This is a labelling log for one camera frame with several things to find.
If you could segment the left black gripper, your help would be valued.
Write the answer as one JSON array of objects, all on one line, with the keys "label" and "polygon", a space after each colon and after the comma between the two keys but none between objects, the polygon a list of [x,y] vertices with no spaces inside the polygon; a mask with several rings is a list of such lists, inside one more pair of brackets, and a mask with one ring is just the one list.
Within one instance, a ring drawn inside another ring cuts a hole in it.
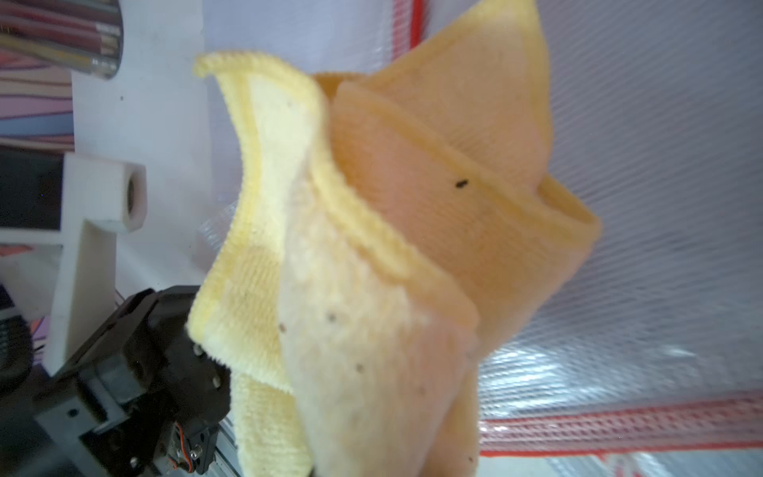
[{"label": "left black gripper", "polygon": [[1,472],[202,475],[230,373],[189,338],[194,286],[118,301],[116,245],[147,213],[142,165],[73,153],[1,157]]}]

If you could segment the yellow microfiber cloth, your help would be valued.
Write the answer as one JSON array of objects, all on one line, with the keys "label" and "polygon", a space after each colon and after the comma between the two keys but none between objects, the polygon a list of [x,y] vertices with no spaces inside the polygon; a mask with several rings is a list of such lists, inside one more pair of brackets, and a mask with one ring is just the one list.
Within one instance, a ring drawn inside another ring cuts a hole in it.
[{"label": "yellow microfiber cloth", "polygon": [[246,476],[472,476],[479,364],[600,220],[548,174],[536,3],[482,1],[371,75],[204,55],[242,153],[191,339],[230,369]]}]

